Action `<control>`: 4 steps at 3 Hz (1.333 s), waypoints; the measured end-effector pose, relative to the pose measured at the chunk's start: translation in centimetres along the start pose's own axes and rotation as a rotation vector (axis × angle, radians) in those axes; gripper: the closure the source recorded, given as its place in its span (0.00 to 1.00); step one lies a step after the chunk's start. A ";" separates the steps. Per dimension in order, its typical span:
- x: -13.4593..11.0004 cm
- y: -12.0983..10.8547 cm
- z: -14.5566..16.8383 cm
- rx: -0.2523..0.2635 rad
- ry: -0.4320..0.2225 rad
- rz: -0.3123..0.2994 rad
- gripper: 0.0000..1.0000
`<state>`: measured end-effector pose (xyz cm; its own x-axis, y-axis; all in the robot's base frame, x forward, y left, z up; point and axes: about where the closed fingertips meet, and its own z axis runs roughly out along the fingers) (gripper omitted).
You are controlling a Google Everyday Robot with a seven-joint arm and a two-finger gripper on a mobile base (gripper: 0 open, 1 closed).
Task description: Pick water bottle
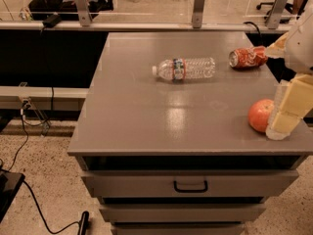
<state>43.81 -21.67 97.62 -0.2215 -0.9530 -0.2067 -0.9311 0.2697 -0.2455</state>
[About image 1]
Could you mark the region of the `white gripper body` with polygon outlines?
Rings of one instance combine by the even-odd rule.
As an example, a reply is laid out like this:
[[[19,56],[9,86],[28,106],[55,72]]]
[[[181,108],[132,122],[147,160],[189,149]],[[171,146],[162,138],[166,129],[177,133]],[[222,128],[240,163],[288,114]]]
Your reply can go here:
[[[313,5],[308,6],[289,31],[285,66],[296,73],[313,73]]]

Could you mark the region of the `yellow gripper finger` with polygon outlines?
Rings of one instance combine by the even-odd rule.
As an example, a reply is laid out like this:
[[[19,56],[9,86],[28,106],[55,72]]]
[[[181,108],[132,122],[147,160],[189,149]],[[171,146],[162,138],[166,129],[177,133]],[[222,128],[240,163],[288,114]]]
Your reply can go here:
[[[301,73],[291,81],[282,80],[277,86],[274,109],[265,131],[266,136],[271,140],[287,138],[312,109],[312,74]]]
[[[289,34],[286,32],[280,36],[275,42],[265,49],[265,55],[268,58],[283,58],[285,53],[285,44]]]

